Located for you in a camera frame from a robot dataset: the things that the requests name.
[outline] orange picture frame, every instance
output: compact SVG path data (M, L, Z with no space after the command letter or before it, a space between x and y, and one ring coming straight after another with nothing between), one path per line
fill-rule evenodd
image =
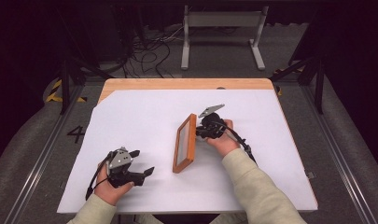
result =
M194 161L196 122L197 116L190 114L177 129L172 169L175 174L179 174Z

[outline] number 4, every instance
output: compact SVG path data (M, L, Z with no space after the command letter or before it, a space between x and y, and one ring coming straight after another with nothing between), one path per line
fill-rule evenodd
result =
M74 130L70 131L67 135L73 135L76 137L75 144L77 144L78 139L80 138L81 135L84 135L85 133L82 132L83 127L77 126Z

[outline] beige sleeve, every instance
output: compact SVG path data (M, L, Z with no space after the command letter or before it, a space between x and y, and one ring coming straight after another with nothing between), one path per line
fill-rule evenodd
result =
M92 194L75 218L68 224L105 224L112 221L116 213L116 206L104 202L101 198Z
M223 158L249 223L305 223L290 199L240 148Z

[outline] black cable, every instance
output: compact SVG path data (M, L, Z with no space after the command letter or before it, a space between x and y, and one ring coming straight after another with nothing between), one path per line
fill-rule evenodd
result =
M93 189L96 189L96 187L98 187L98 185L104 183L104 182L105 182L106 180L108 180L108 179L109 179L109 177L107 177L107 178L101 180L98 184L95 185L95 187L93 187Z
M154 56L155 56L154 59L151 60L151 61L144 61L145 57L146 57L148 54L154 54ZM148 52L148 53L146 53L146 54L144 54L144 55L142 56L142 60L141 60L141 61L137 60L137 59L136 59L136 56L133 57L133 60L136 61L136 62L138 62L138 63L153 63L153 62L155 62L155 61L157 60L157 54L155 54L155 53L153 53L153 52Z
M95 174L94 174L93 177L92 177L92 180L91 180L91 182L90 182L90 185L89 185L89 187L87 188L86 201L90 198L90 195L93 193L93 190L96 188L96 186L99 185L99 184L97 184L97 185L95 186L95 188L92 188L92 184L93 184L93 182L95 181L96 176L98 176L98 174L99 174L99 172L101 171L102 167L104 166L105 162L106 162L109 158L111 158L112 154L113 154L113 152L109 152L109 153L107 154L107 156L104 158L104 160L101 162L101 164L98 166L98 168L96 169L96 172L95 172Z
M122 66L122 71L124 72L124 77L127 78L127 71L125 71L125 66Z
M150 54L152 54L152 55L155 56L154 60L152 60L152 61L148 61L148 62L145 62L145 61L144 61L145 57L148 56L148 55L150 55ZM152 68L148 68L148 69L145 71L145 69L144 69L144 67L143 67L144 63L153 63L153 62L155 62L155 61L157 60L157 58L158 58L158 57L157 57L157 54L155 54L154 52L148 52L148 53L144 54L144 55L142 56L142 61L141 61L142 72L145 73L145 72L147 72L147 71L149 71L149 70L152 69Z
M131 59L130 59L130 65L131 65L131 68L133 69L133 74L136 75L137 77L140 77L139 75L136 74L135 68L133 67L133 62L131 62Z
M234 131L233 129L231 129L230 127L228 127L227 125L223 124L223 123L219 123L219 122L216 122L216 121L210 121L210 123L214 123L214 124L217 124L217 125L220 125L224 128L226 128L227 130L229 130L232 135L235 137L235 139L237 140L237 142L239 144L241 144L243 147L244 147L244 150L245 152L247 153L247 156L249 156L249 158L253 161L253 162L256 162L255 158L253 157L253 154L252 154L252 148L250 147L250 145L247 145L245 143L245 139L242 139L238 133L236 131Z
M164 68L160 68L160 70L164 71L166 74L168 74L170 77L172 78L175 78L170 72L168 72L168 70L164 69Z
M125 69L125 72L130 76L130 77L133 77L133 78L139 78L140 76L135 76L135 75L133 75L133 74L131 74L131 72L130 72L130 70L128 69L128 67L125 65L124 66L124 69Z
M167 45L167 44L165 44L165 43L163 43L163 45L168 49L168 53L167 53L167 55L159 62L159 63L157 63L156 64L156 71L157 71L157 73L160 75L160 77L164 77L162 74L161 74L161 72L159 71L159 66L160 66L160 64L163 62L163 61L165 61L167 58L168 58L168 56L171 54L171 49L169 48L169 46Z

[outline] table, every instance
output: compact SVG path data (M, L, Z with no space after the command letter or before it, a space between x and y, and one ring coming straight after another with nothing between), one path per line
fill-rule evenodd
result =
M298 210L316 210L315 196L269 79L117 78L105 83L92 112L58 212L78 211L94 173L89 164L96 164L121 143L128 150L141 150L131 166L134 172L156 168L144 186L130 190L118 203L120 214L243 211L221 158L205 142L197 141L193 164L178 175L172 173L177 127L191 111L201 113L219 100L226 106L218 114L235 120L235 130L255 148L259 167Z

